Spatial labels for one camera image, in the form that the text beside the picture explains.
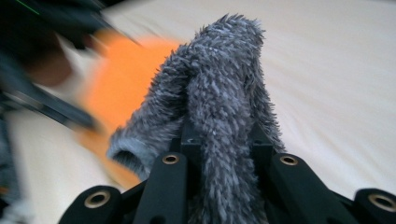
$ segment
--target beige surface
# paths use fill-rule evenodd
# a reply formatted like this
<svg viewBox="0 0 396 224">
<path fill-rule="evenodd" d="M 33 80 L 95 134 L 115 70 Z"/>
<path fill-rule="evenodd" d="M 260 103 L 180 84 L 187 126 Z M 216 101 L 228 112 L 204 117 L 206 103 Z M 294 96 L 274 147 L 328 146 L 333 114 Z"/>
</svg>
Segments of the beige surface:
<svg viewBox="0 0 396 224">
<path fill-rule="evenodd" d="M 131 37 L 182 42 L 226 13 L 262 21 L 265 83 L 288 151 L 349 198 L 371 187 L 396 194 L 396 4 L 152 0 L 106 12 Z M 70 55 L 86 77 L 90 56 Z M 84 189 L 111 184 L 70 130 L 26 111 L 10 119 L 32 223 L 56 223 Z"/>
</svg>

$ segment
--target fluffy gray fabric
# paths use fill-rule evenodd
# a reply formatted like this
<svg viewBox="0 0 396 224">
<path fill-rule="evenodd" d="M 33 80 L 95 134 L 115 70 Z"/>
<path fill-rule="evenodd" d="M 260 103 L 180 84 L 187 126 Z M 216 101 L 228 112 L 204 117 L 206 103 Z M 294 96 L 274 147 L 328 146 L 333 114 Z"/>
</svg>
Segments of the fluffy gray fabric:
<svg viewBox="0 0 396 224">
<path fill-rule="evenodd" d="M 141 179 L 168 151 L 188 113 L 203 139 L 201 192 L 189 223 L 263 223 L 248 134 L 258 122 L 275 150 L 284 151 L 264 88 L 262 29 L 225 16 L 173 52 L 153 79 L 145 102 L 111 138 L 107 155 Z"/>
</svg>

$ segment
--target gray fuzzy cloth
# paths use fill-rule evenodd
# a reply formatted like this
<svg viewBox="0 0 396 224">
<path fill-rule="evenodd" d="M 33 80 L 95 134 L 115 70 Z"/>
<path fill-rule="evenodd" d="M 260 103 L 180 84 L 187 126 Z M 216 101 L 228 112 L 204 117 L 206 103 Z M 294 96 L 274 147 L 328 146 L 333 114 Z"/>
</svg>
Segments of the gray fuzzy cloth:
<svg viewBox="0 0 396 224">
<path fill-rule="evenodd" d="M 262 29 L 243 16 L 225 16 L 172 52 L 146 100 L 111 138 L 108 157 L 149 177 L 188 114 L 203 139 L 201 191 L 189 223 L 263 223 L 265 213 L 248 134 L 254 122 L 284 151 L 263 84 Z"/>
</svg>

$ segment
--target orange object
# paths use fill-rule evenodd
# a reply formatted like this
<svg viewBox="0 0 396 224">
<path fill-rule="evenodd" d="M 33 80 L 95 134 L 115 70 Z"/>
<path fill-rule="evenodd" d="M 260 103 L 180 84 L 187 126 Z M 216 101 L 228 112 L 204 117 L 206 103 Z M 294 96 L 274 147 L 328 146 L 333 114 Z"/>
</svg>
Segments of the orange object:
<svg viewBox="0 0 396 224">
<path fill-rule="evenodd" d="M 136 43 L 109 30 L 100 31 L 95 37 L 98 41 L 94 48 L 102 57 L 80 102 L 99 121 L 101 130 L 81 130 L 78 140 L 99 158 L 110 177 L 129 189 L 140 180 L 132 171 L 106 157 L 109 137 L 144 101 L 152 78 L 178 43 L 159 37 L 141 38 Z"/>
</svg>

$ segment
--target green light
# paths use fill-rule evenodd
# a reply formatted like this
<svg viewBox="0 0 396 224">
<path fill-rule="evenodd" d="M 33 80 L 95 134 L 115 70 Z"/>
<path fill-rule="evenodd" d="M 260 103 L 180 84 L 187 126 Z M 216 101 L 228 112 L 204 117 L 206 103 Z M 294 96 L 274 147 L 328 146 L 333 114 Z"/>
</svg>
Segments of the green light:
<svg viewBox="0 0 396 224">
<path fill-rule="evenodd" d="M 21 5 L 23 5 L 24 7 L 30 9 L 31 11 L 33 11 L 35 14 L 40 15 L 40 13 L 38 13 L 37 11 L 35 11 L 34 9 L 32 9 L 31 7 L 27 6 L 26 4 L 24 4 L 23 2 L 21 2 L 20 0 L 15 0 L 17 2 L 19 2 Z"/>
</svg>

